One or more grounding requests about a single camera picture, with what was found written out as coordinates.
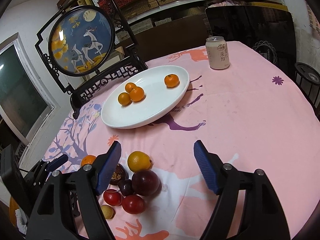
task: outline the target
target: white plate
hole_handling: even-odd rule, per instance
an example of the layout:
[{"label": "white plate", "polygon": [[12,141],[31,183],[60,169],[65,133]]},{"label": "white plate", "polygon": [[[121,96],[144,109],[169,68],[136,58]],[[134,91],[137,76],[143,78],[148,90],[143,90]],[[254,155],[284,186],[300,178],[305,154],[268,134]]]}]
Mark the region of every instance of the white plate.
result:
[{"label": "white plate", "polygon": [[[165,76],[176,74],[180,84],[175,88],[167,88]],[[129,82],[142,87],[145,99],[128,106],[121,106],[118,96],[125,92]],[[189,86],[189,73],[182,67],[165,65],[142,71],[127,79],[118,86],[105,101],[102,110],[102,121],[109,127],[118,129],[137,128],[154,122],[170,112],[183,98]]]}]

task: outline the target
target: white deer print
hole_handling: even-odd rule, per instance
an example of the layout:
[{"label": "white deer print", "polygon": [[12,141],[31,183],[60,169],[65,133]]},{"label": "white deer print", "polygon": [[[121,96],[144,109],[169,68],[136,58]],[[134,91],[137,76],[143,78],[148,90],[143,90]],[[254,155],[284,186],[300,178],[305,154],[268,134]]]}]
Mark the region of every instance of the white deer print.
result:
[{"label": "white deer print", "polygon": [[97,29],[97,27],[95,27],[94,29],[89,27],[89,30],[87,30],[87,32],[83,35],[84,37],[89,36],[91,38],[91,42],[84,44],[82,46],[82,51],[84,52],[84,56],[91,64],[94,64],[94,61],[89,58],[88,50],[96,49],[102,57],[101,50],[102,50],[103,45],[100,42],[97,42],[96,37],[91,33],[91,31],[95,31],[96,29]]},{"label": "white deer print", "polygon": [[72,63],[73,66],[75,67],[76,72],[80,73],[80,71],[76,68],[76,63],[77,63],[78,61],[81,61],[82,64],[84,65],[84,67],[88,68],[87,65],[86,65],[86,63],[85,63],[84,60],[83,60],[83,56],[82,56],[81,51],[79,51],[79,50],[76,48],[76,44],[75,44],[75,45],[73,46],[73,48],[72,48],[72,55],[73,55],[73,57],[72,57],[72,59],[71,59],[71,63]]}]

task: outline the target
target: purple deer print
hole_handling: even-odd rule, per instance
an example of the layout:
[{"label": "purple deer print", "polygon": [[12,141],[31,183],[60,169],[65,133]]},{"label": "purple deer print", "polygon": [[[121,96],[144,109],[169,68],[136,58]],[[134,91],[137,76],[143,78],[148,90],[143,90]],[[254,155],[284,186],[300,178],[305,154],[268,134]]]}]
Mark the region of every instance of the purple deer print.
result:
[{"label": "purple deer print", "polygon": [[[202,76],[199,76],[198,78],[196,78],[195,80],[190,81],[190,84],[194,81],[197,81],[201,78]],[[192,88],[192,89],[188,89],[188,91],[192,91],[192,90],[199,90],[198,88]],[[192,104],[194,104],[195,102],[199,101],[200,98],[203,96],[203,94],[201,93],[199,96],[196,97],[196,99],[194,99],[192,102],[184,105],[184,106],[176,106],[174,109],[171,110],[171,112],[180,112],[181,110],[191,106]],[[201,123],[197,124],[196,126],[192,126],[192,127],[184,127],[181,125],[178,125],[172,115],[166,114],[163,117],[159,118],[158,120],[154,121],[153,123],[150,123],[150,126],[153,126],[153,124],[161,124],[161,123],[166,123],[167,125],[169,125],[170,130],[183,130],[183,131],[195,131],[198,130],[201,126],[206,124],[206,121],[202,121]]]}]

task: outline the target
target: red cherry tomato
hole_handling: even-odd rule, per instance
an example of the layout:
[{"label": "red cherry tomato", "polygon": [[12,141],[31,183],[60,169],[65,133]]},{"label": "red cherry tomato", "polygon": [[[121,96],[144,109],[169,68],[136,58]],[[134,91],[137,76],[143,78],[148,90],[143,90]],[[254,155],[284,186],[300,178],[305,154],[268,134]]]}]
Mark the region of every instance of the red cherry tomato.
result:
[{"label": "red cherry tomato", "polygon": [[110,206],[119,206],[122,202],[122,195],[117,192],[115,189],[107,189],[103,193],[104,201]]},{"label": "red cherry tomato", "polygon": [[145,210],[146,203],[137,195],[130,195],[123,199],[122,207],[129,214],[137,215]]}]

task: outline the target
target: deer pattern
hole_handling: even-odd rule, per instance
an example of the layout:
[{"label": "deer pattern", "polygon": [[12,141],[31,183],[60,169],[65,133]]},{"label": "deer pattern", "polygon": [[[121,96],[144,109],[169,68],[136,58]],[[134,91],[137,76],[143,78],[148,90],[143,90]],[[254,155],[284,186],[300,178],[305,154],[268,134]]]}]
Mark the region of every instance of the deer pattern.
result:
[{"label": "deer pattern", "polygon": [[206,48],[204,49],[189,49],[181,52],[177,52],[169,56],[167,59],[169,59],[169,62],[173,62],[180,58],[184,54],[189,54],[191,56],[191,59],[194,62],[198,62],[201,60],[208,60],[208,56],[205,54]]},{"label": "deer pattern", "polygon": [[82,46],[82,51],[84,53],[84,56],[85,58],[91,63],[91,65],[94,64],[94,61],[88,56],[88,51],[90,49],[96,49],[97,52],[100,54],[100,56],[102,57],[102,54],[101,54],[101,50],[102,50],[102,47],[103,45],[97,41],[97,38],[91,33],[91,32],[94,32],[95,30],[97,29],[97,27],[95,27],[94,29],[91,28],[91,26],[89,27],[89,30],[86,31],[86,33],[83,35],[84,37],[85,36],[89,36],[91,38],[91,42],[89,43],[86,43]]},{"label": "deer pattern", "polygon": [[121,238],[119,236],[115,236],[116,240],[164,240],[169,236],[169,232],[162,230],[160,232],[154,233],[154,234],[146,234],[145,236],[140,236],[142,225],[139,222],[138,219],[136,219],[137,226],[134,226],[128,222],[126,224],[132,228],[137,230],[137,233],[135,233],[133,230],[131,230],[132,235],[129,233],[129,229],[127,227],[124,228],[116,228],[118,231],[123,232],[126,234],[126,238]]},{"label": "deer pattern", "polygon": [[73,64],[73,66],[75,67],[75,70],[76,72],[80,73],[80,71],[76,68],[76,63],[78,61],[81,61],[82,64],[84,65],[84,67],[88,68],[86,63],[84,62],[83,60],[83,55],[81,53],[81,51],[79,51],[77,48],[76,48],[76,44],[73,46],[72,48],[72,58],[71,58],[71,63]]}]

